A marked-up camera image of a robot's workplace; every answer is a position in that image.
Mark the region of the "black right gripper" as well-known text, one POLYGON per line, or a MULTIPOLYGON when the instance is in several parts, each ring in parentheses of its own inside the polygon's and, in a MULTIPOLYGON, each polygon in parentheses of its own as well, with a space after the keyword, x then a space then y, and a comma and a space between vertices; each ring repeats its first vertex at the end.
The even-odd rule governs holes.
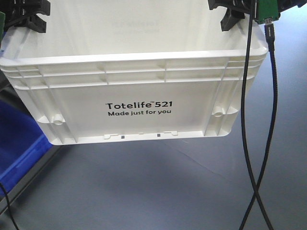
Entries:
POLYGON ((258 23, 257 19, 257 1, 256 0, 208 0, 209 10, 225 7, 226 12, 220 26, 222 32, 232 29, 245 15, 251 14, 252 3, 254 3, 254 16, 252 19, 258 23))

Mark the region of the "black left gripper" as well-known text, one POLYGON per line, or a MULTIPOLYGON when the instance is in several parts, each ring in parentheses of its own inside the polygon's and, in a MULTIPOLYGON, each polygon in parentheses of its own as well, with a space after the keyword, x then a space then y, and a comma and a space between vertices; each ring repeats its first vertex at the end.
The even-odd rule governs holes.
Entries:
POLYGON ((45 33, 47 22, 38 15, 50 15, 50 2, 48 0, 2 0, 0 12, 4 14, 4 27, 6 32, 11 27, 27 27, 38 33, 45 33))

